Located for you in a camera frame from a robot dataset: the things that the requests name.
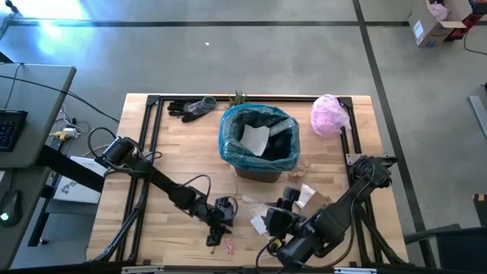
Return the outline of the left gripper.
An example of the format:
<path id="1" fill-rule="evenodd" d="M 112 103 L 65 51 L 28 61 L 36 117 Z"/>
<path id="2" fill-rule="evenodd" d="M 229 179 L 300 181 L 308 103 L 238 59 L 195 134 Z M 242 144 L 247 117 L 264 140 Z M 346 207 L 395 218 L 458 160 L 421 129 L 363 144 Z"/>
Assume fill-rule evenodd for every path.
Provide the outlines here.
<path id="1" fill-rule="evenodd" d="M 225 226 L 232 227 L 234 218 L 238 212 L 238 203 L 233 196 L 222 196 L 215 200 L 214 207 L 209 211 L 209 220 L 212 224 L 222 225 L 220 228 L 210 228 L 207 237 L 208 246 L 218 246 L 221 243 L 222 234 L 231 234 Z"/>

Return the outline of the small white paper scrap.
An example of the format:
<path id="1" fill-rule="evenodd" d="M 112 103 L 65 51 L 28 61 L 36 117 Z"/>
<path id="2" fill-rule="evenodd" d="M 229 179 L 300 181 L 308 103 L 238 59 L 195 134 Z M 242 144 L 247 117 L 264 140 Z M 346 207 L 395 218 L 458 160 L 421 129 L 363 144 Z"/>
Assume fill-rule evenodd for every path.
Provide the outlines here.
<path id="1" fill-rule="evenodd" d="M 250 223 L 258 234 L 263 235 L 267 232 L 264 216 L 256 215 L 250 220 Z"/>

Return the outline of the brown cardboard piece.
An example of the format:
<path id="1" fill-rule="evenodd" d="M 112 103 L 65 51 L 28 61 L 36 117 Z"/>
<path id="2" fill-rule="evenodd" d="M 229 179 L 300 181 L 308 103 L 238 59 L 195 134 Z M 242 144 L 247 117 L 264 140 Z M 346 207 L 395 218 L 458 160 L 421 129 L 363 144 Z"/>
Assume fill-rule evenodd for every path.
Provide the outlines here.
<path id="1" fill-rule="evenodd" d="M 315 192 L 300 210 L 300 215 L 309 218 L 315 215 L 319 210 L 324 209 L 332 202 L 329 196 Z"/>

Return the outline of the teal plastic trash bag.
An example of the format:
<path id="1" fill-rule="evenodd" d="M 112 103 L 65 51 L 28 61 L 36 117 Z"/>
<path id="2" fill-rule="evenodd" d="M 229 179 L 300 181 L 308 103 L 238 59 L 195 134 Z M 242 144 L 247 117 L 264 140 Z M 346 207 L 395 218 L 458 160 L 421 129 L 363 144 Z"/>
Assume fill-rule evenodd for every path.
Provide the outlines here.
<path id="1" fill-rule="evenodd" d="M 244 126 L 268 128 L 293 118 L 295 126 L 269 137 L 263 154 L 258 157 L 240 143 Z M 297 165 L 300 147 L 298 121 L 278 107 L 265 104 L 242 104 L 227 110 L 221 118 L 218 150 L 229 164 L 254 171 L 289 171 Z"/>

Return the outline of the white paper with clear bag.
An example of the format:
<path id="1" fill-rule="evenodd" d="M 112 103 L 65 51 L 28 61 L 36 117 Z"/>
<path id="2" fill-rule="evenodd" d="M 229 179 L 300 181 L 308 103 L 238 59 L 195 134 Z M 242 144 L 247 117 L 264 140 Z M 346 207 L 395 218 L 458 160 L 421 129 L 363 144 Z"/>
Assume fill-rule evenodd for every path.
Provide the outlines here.
<path id="1" fill-rule="evenodd" d="M 269 133 L 270 128 L 266 126 L 255 128 L 250 125 L 245 125 L 240 143 L 255 156 L 260 157 L 266 149 Z"/>

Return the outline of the small pink plastic bag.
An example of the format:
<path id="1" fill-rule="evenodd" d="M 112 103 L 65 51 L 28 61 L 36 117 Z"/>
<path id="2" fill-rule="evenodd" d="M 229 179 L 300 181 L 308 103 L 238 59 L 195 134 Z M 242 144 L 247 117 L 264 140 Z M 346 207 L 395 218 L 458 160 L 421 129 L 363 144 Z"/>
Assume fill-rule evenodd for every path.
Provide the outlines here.
<path id="1" fill-rule="evenodd" d="M 428 5 L 428 10 L 437 21 L 446 21 L 448 17 L 448 9 L 441 3 L 433 2 Z"/>

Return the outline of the white paper piece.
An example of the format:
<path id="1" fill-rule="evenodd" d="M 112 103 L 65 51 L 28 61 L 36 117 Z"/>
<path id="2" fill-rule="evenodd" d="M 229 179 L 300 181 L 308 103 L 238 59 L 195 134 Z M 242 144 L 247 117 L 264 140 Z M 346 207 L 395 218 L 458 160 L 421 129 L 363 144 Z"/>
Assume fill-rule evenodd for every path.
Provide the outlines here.
<path id="1" fill-rule="evenodd" d="M 302 209 L 303 207 L 306 206 L 306 204 L 309 202 L 311 197 L 315 194 L 315 190 L 308 186 L 307 184 L 302 184 L 300 188 L 300 195 L 298 197 L 298 200 L 295 202 L 295 204 Z"/>

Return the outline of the black work glove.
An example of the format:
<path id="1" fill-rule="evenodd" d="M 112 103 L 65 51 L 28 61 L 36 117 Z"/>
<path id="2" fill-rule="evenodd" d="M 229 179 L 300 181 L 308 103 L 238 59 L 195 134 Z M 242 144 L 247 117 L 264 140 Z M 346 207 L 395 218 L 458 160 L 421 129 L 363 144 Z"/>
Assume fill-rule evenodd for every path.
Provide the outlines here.
<path id="1" fill-rule="evenodd" d="M 198 101 L 175 100 L 169 103 L 167 110 L 170 116 L 181 116 L 183 123 L 189 123 L 212 112 L 217 105 L 214 97 L 203 97 Z"/>

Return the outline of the white printed box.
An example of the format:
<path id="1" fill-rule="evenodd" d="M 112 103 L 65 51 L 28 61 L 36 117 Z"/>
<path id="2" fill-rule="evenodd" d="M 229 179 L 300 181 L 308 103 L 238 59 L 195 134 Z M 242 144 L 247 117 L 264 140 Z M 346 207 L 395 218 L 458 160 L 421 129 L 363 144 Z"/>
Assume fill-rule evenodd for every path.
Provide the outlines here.
<path id="1" fill-rule="evenodd" d="M 100 176 L 103 176 L 107 172 L 107 169 L 96 163 L 93 158 L 71 156 L 70 159 Z M 67 202 L 98 204 L 100 192 L 61 176 L 53 198 L 54 200 Z"/>

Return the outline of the dark office chair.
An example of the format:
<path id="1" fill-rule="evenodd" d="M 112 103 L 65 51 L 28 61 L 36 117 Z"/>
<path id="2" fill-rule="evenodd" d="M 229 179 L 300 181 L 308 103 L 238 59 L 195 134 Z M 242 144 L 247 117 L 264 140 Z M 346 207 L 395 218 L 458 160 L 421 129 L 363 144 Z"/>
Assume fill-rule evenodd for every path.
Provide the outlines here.
<path id="1" fill-rule="evenodd" d="M 461 228 L 458 224 L 404 236 L 406 244 L 434 238 L 442 269 L 487 274 L 487 227 Z"/>

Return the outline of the black computer mouse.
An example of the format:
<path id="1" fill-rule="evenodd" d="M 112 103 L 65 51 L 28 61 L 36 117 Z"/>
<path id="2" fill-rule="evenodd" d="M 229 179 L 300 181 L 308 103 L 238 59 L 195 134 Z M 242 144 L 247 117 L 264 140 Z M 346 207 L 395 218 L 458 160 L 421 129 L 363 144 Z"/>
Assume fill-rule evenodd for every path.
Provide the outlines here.
<path id="1" fill-rule="evenodd" d="M 14 227 L 22 218 L 22 193 L 20 190 L 8 190 L 0 200 L 0 225 Z"/>

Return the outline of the grey desk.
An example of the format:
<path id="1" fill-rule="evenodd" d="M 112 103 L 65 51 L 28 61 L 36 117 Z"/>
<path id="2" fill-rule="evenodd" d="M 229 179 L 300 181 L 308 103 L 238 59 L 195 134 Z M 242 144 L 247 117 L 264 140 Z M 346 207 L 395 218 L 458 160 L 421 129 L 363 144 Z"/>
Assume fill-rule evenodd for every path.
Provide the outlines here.
<path id="1" fill-rule="evenodd" d="M 34 164 L 75 73 L 68 65 L 0 65 L 0 108 L 28 112 L 14 150 L 0 152 L 0 199 L 9 189 L 22 193 L 21 220 L 11 228 L 0 225 L 0 271 L 11 266 L 45 186 L 49 169 Z"/>

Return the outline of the black keyboard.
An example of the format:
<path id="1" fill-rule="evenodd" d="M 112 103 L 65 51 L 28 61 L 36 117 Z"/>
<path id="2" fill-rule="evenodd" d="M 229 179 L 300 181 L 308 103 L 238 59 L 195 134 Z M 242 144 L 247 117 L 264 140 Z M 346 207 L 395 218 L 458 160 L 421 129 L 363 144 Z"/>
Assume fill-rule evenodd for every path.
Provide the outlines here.
<path id="1" fill-rule="evenodd" d="M 11 152 L 27 120 L 24 110 L 0 109 L 0 151 Z"/>

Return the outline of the cardboard box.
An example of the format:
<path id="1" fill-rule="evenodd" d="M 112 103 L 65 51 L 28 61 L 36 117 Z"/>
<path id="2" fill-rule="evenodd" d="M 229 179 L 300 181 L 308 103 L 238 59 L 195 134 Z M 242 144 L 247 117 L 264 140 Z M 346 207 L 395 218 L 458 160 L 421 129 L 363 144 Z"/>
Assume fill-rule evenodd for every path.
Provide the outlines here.
<path id="1" fill-rule="evenodd" d="M 433 2 L 443 4 L 449 11 L 446 21 L 437 21 L 428 10 Z M 465 28 L 462 20 L 471 12 L 468 0 L 414 0 L 409 25 L 418 47 L 433 47 L 456 28 Z"/>

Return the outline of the red plastic crate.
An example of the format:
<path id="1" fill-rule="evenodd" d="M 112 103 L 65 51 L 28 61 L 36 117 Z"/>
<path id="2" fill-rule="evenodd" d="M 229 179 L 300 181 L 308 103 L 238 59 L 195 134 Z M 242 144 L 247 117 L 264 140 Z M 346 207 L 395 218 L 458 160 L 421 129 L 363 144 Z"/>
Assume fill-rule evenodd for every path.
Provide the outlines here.
<path id="1" fill-rule="evenodd" d="M 456 28 L 444 40 L 445 42 L 452 42 L 454 40 L 462 40 L 469 32 L 469 30 L 480 22 L 480 19 L 487 14 L 487 0 L 468 0 L 471 7 L 471 12 L 462 20 L 465 28 Z"/>

